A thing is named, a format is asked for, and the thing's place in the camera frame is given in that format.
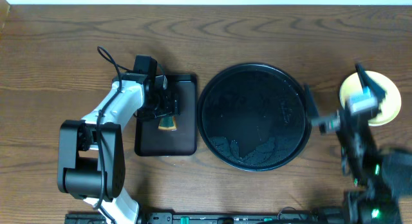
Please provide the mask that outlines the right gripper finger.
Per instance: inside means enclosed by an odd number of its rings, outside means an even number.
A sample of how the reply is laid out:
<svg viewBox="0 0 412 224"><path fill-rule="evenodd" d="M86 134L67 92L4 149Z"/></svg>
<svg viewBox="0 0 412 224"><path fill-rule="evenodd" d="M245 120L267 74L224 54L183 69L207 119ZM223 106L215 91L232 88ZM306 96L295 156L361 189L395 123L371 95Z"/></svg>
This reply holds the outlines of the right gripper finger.
<svg viewBox="0 0 412 224"><path fill-rule="evenodd" d="M366 70L361 64L356 63L355 69L357 71L357 75L359 77L362 88L368 88L369 91L377 98L377 102L380 104L386 98L386 91L366 73Z"/></svg>
<svg viewBox="0 0 412 224"><path fill-rule="evenodd" d="M319 116L319 112L309 85L304 85L304 97L306 101L306 115L311 120Z"/></svg>

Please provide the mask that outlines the green and yellow sponge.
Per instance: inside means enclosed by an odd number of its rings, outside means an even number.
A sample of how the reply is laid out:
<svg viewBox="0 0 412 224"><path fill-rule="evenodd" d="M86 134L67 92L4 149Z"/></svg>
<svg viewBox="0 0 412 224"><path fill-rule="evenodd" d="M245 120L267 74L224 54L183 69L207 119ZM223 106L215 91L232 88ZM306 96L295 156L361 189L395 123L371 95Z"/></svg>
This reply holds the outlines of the green and yellow sponge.
<svg viewBox="0 0 412 224"><path fill-rule="evenodd" d="M175 131L177 130L176 117L164 117L160 119L158 129L162 131Z"/></svg>

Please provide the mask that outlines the yellow plate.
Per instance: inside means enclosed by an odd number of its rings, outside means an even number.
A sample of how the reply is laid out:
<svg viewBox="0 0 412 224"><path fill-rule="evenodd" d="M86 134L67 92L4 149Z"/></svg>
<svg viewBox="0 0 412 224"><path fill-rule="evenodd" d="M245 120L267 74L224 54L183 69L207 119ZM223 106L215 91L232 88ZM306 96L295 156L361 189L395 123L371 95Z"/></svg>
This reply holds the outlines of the yellow plate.
<svg viewBox="0 0 412 224"><path fill-rule="evenodd" d="M379 106L381 113L369 120L370 126L382 126L394 120L400 113L402 105L401 95L396 85L387 76L375 71L366 71L366 73L386 91L386 97ZM351 94L360 93L361 91L362 86L357 73L348 76L341 84L339 90L341 105L345 105L347 98Z"/></svg>

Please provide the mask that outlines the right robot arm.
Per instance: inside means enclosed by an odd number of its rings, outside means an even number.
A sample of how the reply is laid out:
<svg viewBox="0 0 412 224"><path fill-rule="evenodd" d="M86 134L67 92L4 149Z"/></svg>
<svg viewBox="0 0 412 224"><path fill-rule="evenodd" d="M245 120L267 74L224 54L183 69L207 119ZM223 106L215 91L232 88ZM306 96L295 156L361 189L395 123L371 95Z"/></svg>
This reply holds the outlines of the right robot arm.
<svg viewBox="0 0 412 224"><path fill-rule="evenodd" d="M402 149L380 150L369 121L380 114L386 91L363 66L355 64L362 90L328 116L320 116L308 86L304 88L306 116L322 134L334 132L341 144L343 174L351 174L362 189L346 191L341 218L322 214L327 223L401 223L399 198L411 195L411 153Z"/></svg>

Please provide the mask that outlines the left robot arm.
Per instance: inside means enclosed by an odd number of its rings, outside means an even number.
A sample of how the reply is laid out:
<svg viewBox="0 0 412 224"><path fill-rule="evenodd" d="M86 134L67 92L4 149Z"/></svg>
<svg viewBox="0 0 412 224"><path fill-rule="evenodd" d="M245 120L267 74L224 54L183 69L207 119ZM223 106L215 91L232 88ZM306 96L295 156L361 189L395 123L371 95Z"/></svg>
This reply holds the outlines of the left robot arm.
<svg viewBox="0 0 412 224"><path fill-rule="evenodd" d="M92 205L106 223L138 223L139 204L124 188L122 132L134 115L156 120L178 113L177 94L165 75L121 73L93 111L62 123L59 190Z"/></svg>

